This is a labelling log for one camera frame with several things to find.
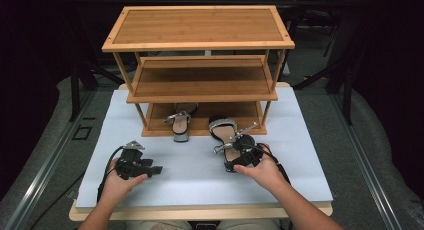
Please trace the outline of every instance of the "white table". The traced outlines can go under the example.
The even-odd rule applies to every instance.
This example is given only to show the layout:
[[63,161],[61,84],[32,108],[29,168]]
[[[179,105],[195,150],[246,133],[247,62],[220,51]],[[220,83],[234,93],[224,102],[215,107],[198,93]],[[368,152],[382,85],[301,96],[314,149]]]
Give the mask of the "white table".
[[[292,88],[278,87],[279,100],[271,104],[267,135],[253,136],[270,145],[293,187],[326,214],[333,200]],[[187,143],[173,137],[141,137],[142,123],[127,90],[113,93],[102,131],[70,218],[82,221],[96,205],[97,188],[105,165],[119,146],[136,140],[146,147],[143,158],[163,166],[133,189],[112,220],[206,220],[286,217],[276,199],[252,179],[228,173],[224,156],[215,155],[220,143],[209,136],[191,136]]]

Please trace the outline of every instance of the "black cable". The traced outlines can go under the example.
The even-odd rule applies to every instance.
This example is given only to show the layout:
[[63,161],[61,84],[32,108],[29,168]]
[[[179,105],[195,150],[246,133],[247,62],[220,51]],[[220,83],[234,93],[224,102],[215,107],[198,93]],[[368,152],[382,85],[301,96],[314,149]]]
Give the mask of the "black cable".
[[240,145],[245,146],[245,147],[249,147],[249,148],[254,148],[254,149],[260,151],[261,153],[266,154],[268,157],[270,157],[275,162],[275,164],[279,164],[278,159],[276,157],[274,157],[274,155],[272,155],[271,150],[269,149],[269,147],[266,146],[263,143],[258,143],[258,145],[265,146],[268,149],[269,152],[263,150],[260,147],[253,146],[253,145],[250,145],[250,144],[241,143]]
[[44,215],[84,176],[85,171],[83,171],[81,173],[81,175],[78,176],[77,179],[75,179],[75,181],[69,185],[69,187],[62,192],[62,194],[60,194],[60,196],[58,198],[56,198],[56,200],[54,200],[48,207],[46,210],[44,210],[43,213],[41,213],[41,215],[37,218],[37,220],[35,220],[35,222],[31,225],[30,230],[34,229],[34,227],[38,224],[38,222],[40,222],[40,220],[44,217]]
[[267,155],[267,156],[269,156],[270,158],[272,158],[272,160],[274,160],[275,164],[277,165],[278,170],[281,172],[281,174],[283,174],[283,177],[286,179],[286,181],[287,181],[289,184],[291,184],[291,183],[290,183],[289,176],[287,175],[286,170],[284,169],[283,165],[281,165],[281,163],[279,163],[278,159],[277,159],[276,157],[274,157],[274,155],[272,155],[271,149],[269,149],[269,147],[268,147],[266,144],[264,144],[264,143],[258,143],[257,145],[260,145],[260,146],[266,147],[266,149],[268,149],[268,151],[269,151],[269,152],[267,152],[267,151],[263,150],[263,149],[262,149],[262,148],[260,148],[260,147],[253,146],[253,145],[250,145],[250,144],[240,143],[240,145],[242,145],[242,146],[246,146],[246,147],[249,147],[249,148],[254,148],[254,149],[256,149],[256,150],[258,150],[258,151],[262,152],[263,154],[266,154],[266,155]]
[[102,182],[100,183],[99,188],[97,189],[97,202],[99,202],[99,200],[100,200],[100,196],[102,196],[103,187],[104,187],[105,182],[106,182],[106,177],[109,175],[109,173],[111,173],[111,172],[115,169],[115,168],[114,168],[114,169],[112,169],[112,170],[110,170],[110,171],[109,171],[110,163],[112,162],[113,157],[115,157],[115,154],[116,154],[119,150],[121,150],[121,149],[123,149],[123,148],[124,148],[123,146],[120,146],[119,148],[117,148],[117,149],[116,149],[116,150],[112,153],[112,155],[110,155],[109,161],[108,161],[108,162],[107,162],[107,164],[106,164],[105,173],[103,174]]

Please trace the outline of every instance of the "forearm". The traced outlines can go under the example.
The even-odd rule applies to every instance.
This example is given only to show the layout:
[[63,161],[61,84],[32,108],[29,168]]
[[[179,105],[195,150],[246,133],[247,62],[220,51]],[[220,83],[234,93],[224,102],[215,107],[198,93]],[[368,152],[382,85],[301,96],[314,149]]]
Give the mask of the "forearm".
[[278,182],[270,192],[283,206],[296,229],[342,229],[337,222],[306,200],[287,182]]
[[99,229],[106,230],[109,225],[109,218],[112,215],[113,207],[108,204],[102,204],[100,201],[91,211],[78,230]]

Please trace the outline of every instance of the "wooden shelf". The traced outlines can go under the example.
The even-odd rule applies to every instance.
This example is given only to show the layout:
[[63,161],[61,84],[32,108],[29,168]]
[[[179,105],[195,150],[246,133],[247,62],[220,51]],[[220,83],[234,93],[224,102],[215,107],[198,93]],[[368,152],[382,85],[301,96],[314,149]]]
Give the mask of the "wooden shelf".
[[264,56],[147,57],[128,103],[276,101]]
[[[249,131],[249,134],[266,134],[265,125],[260,124],[262,112],[259,102],[202,102],[190,121],[190,135],[209,136],[209,118],[216,115],[235,120],[239,130],[256,122],[259,125]],[[174,104],[149,104],[147,125],[143,128],[142,136],[173,136],[171,124],[164,123],[163,119],[174,113]]]
[[[130,6],[124,7],[103,44],[111,52],[143,122],[143,136],[172,136],[163,118],[173,104],[198,102],[190,135],[209,136],[209,117],[222,114],[239,128],[257,122],[249,134],[266,134],[265,121],[281,68],[271,76],[270,50],[279,50],[281,66],[294,48],[275,6]],[[140,57],[140,52],[262,50],[263,55]],[[134,52],[138,66],[131,79],[120,53]],[[267,102],[264,110],[261,102]],[[140,103],[148,103],[145,114]]]
[[124,7],[103,52],[293,49],[275,6]]

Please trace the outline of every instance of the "black curtain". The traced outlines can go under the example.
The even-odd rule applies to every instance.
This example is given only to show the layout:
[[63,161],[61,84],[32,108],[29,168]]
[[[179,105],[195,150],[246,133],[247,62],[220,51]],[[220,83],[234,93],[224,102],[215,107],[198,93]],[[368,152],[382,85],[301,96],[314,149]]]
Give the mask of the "black curtain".
[[354,88],[381,121],[392,161],[424,198],[424,0],[389,0]]
[[41,137],[73,64],[49,0],[0,0],[1,184],[9,190]]

